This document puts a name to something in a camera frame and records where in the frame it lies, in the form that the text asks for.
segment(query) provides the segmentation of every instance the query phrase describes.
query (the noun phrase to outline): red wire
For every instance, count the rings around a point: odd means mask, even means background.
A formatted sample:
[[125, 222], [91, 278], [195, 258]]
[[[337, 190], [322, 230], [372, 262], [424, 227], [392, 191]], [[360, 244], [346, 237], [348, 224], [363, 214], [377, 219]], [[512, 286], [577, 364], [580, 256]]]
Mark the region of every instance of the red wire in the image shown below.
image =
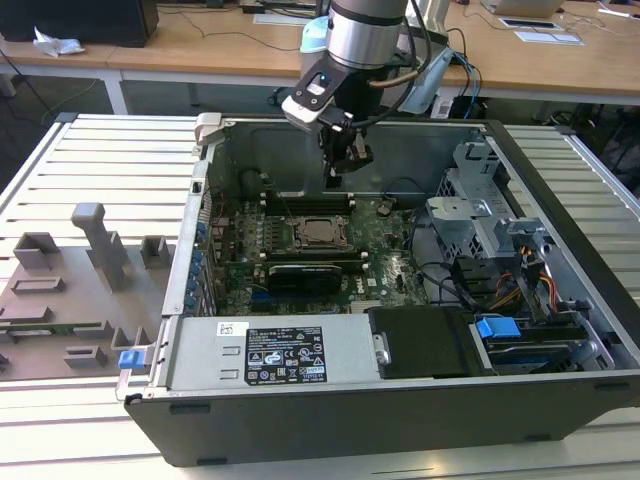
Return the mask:
[[502, 284], [502, 282], [511, 276], [513, 276], [511, 273], [505, 273], [500, 277], [500, 280], [498, 280], [498, 283], [496, 283], [496, 297], [500, 296], [500, 285]]

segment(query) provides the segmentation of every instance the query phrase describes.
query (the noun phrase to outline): wooden table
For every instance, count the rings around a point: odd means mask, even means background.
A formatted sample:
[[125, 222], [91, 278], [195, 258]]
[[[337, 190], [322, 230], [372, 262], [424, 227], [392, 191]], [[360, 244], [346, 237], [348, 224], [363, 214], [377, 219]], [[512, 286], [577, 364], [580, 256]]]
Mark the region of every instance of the wooden table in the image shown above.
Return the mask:
[[[585, 20], [574, 25], [585, 46], [525, 43], [513, 31], [502, 30], [505, 27], [479, 1], [472, 0], [466, 9], [452, 4], [446, 25], [465, 32], [469, 59], [484, 78], [482, 96], [640, 105], [640, 62], [633, 61], [640, 47], [640, 21], [598, 14], [593, 3], [567, 2], [568, 12], [594, 16], [591, 21], [609, 31]], [[614, 8], [640, 13], [635, 7]], [[301, 27], [254, 24], [253, 16], [240, 10], [160, 11], [165, 13], [160, 13], [157, 31], [145, 48], [88, 45], [83, 54], [55, 59], [28, 43], [3, 42], [0, 47], [27, 75], [104, 81], [117, 114], [128, 113], [124, 80], [292, 86], [299, 78]], [[556, 14], [553, 20], [569, 26], [577, 18]], [[457, 32], [451, 33], [451, 42], [462, 49]], [[0, 73], [11, 72], [0, 59]], [[465, 81], [462, 67], [451, 67], [433, 110], [448, 114], [447, 107]]]
[[[467, 8], [452, 4], [445, 23], [447, 28], [464, 32], [469, 60], [484, 79], [482, 96], [639, 105], [640, 62], [634, 59], [640, 58], [640, 20], [599, 14], [595, 3], [566, 2], [563, 7], [567, 13], [555, 14], [551, 20], [563, 28], [573, 26], [569, 32], [577, 34], [584, 46], [523, 42], [482, 7], [480, 0], [472, 0]], [[640, 13], [637, 7], [611, 8]], [[592, 18], [576, 24], [576, 16]], [[462, 51], [458, 32], [451, 32], [450, 39]], [[465, 82], [463, 67], [450, 67], [437, 102], [446, 107]]]

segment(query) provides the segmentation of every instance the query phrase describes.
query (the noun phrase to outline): power supply label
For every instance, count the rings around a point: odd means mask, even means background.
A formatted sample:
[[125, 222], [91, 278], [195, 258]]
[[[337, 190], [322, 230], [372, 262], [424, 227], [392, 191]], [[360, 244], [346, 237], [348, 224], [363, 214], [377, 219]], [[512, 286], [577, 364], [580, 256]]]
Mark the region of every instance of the power supply label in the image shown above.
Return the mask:
[[245, 352], [249, 385], [327, 381], [322, 327], [250, 328]]

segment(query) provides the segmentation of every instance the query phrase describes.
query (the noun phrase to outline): black plastic cover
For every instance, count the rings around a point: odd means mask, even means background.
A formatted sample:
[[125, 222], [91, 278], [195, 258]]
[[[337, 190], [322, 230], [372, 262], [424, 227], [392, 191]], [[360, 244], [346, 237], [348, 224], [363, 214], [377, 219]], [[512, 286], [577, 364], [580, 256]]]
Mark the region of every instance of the black plastic cover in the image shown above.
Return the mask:
[[469, 324], [458, 307], [376, 307], [369, 310], [374, 334], [386, 337], [389, 365], [382, 378], [455, 378], [485, 375]]

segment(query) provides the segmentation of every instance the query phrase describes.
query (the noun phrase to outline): white sticker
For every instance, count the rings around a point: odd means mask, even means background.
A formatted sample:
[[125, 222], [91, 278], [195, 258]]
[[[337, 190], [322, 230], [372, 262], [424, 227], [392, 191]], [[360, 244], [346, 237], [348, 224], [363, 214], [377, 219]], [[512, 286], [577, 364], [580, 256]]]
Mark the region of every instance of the white sticker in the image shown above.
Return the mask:
[[13, 337], [35, 337], [40, 335], [53, 335], [49, 330], [17, 330], [11, 332]]
[[218, 323], [219, 337], [244, 337], [247, 335], [249, 322], [220, 322]]

